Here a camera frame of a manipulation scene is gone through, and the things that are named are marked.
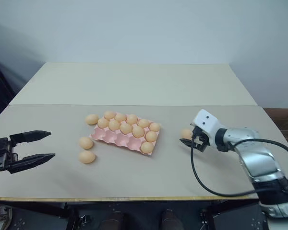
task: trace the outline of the egg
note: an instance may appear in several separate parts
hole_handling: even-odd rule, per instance
[[[128,115],[127,117],[127,120],[126,122],[129,124],[129,125],[133,125],[133,124],[136,124],[138,121],[138,117],[134,114],[130,114]]]
[[[90,151],[83,151],[79,153],[79,161],[83,164],[92,163],[96,159],[96,155]]]
[[[138,121],[138,126],[142,128],[146,128],[149,126],[149,121],[147,119],[140,119]]]
[[[144,142],[141,145],[141,152],[144,154],[151,153],[154,149],[154,145],[151,142]]]
[[[88,116],[86,116],[85,118],[85,122],[88,124],[88,125],[95,125],[98,121],[98,115],[96,114],[90,114]]]
[[[88,150],[93,147],[94,143],[90,138],[83,137],[79,139],[79,145],[81,148]]]
[[[193,133],[192,133],[192,131],[189,130],[189,129],[183,129],[183,130],[181,131],[181,138],[191,140],[191,139],[192,139],[192,135],[193,135]]]
[[[122,123],[120,125],[120,130],[123,134],[128,134],[132,132],[132,126],[129,125],[128,123]]]
[[[145,139],[148,141],[148,142],[154,142],[157,140],[157,133],[153,132],[153,131],[149,131],[146,133],[145,135]]]
[[[113,112],[113,111],[105,111],[104,112],[104,118],[105,119],[110,120],[114,117],[115,117],[115,112]]]
[[[120,114],[120,113],[117,113],[115,116],[115,120],[117,120],[118,122],[125,121],[126,118],[127,116],[125,114]]]
[[[132,134],[136,138],[141,138],[144,136],[145,132],[144,132],[144,129],[142,129],[141,127],[135,126],[133,127]]]
[[[158,123],[151,123],[149,126],[150,131],[158,132],[160,130],[160,124]]]
[[[112,120],[109,122],[109,129],[112,131],[120,129],[120,123],[117,120]]]
[[[105,118],[100,118],[97,122],[99,128],[106,128],[108,127],[109,121]]]

